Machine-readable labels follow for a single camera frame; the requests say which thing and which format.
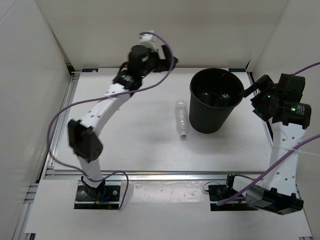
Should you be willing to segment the blue label plastic bottle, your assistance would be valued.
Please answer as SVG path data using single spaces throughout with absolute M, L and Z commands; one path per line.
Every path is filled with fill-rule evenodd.
M 216 103 L 220 105 L 228 105 L 231 100 L 232 98 L 227 92 L 222 92 L 218 95 Z

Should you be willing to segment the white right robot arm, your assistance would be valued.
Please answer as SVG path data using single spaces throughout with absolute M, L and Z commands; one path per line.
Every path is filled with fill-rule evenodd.
M 296 172 L 299 154 L 307 128 L 310 126 L 312 107 L 302 103 L 306 85 L 303 76 L 281 74 L 278 83 L 263 75 L 241 93 L 246 98 L 258 91 L 250 101 L 254 113 L 263 121 L 271 121 L 272 149 L 268 169 L 255 180 L 239 174 L 230 175 L 222 206 L 241 198 L 255 209 L 277 215 L 301 211 L 304 201 L 297 197 Z

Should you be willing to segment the orange blue label bottle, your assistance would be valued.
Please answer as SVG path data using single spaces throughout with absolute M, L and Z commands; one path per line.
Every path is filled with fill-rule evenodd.
M 196 97 L 201 103 L 207 106 L 213 106 L 217 100 L 217 94 L 212 91 L 200 91 L 196 94 Z

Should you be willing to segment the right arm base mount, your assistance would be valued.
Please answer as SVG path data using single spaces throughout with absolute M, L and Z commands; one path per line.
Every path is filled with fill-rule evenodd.
M 231 174 L 226 177 L 225 183 L 218 181 L 206 182 L 202 190 L 209 194 L 210 210 L 212 212 L 244 212 L 244 211 L 257 211 L 256 208 L 250 207 L 243 196 L 238 197 L 236 200 L 230 201 L 224 205 L 217 205 L 217 202 L 228 199 L 235 195 L 237 192 L 232 188 L 234 178 L 242 177 L 242 175 Z

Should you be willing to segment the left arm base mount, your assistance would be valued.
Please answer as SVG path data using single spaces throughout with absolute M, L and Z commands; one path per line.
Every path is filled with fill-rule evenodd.
M 78 182 L 74 198 L 75 210 L 118 210 L 120 207 L 121 182 L 106 181 L 93 189 Z

